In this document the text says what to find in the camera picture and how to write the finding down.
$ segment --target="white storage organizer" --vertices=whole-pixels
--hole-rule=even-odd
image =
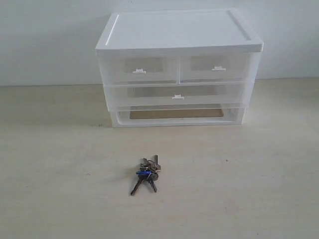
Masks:
[[[262,49],[235,9],[112,14],[96,53],[113,127],[241,124]]]

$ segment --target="bottom shelf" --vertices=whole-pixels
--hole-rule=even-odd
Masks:
[[[113,127],[242,124],[245,108],[111,112]]]

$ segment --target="white wall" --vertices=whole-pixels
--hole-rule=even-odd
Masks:
[[[319,77],[318,0],[2,0],[0,85],[100,83],[114,11],[236,7],[265,41],[258,78]]]

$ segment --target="drawer handle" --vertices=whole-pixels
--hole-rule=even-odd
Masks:
[[[175,95],[172,97],[173,100],[184,100],[184,96],[181,95]]]
[[[146,74],[146,71],[143,71],[143,69],[136,69],[135,71],[133,71],[132,73],[134,74]]]
[[[226,68],[222,68],[221,66],[215,66],[212,71],[226,71]]]

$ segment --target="bunch of keys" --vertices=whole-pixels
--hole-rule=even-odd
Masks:
[[[154,181],[158,180],[159,175],[158,172],[160,171],[160,165],[159,165],[159,157],[158,155],[154,156],[154,161],[147,160],[146,158],[143,158],[143,163],[141,163],[140,170],[136,172],[139,179],[136,183],[133,191],[131,192],[131,195],[133,196],[139,186],[146,180],[151,187],[153,188],[154,192],[157,192],[157,188],[155,186]]]

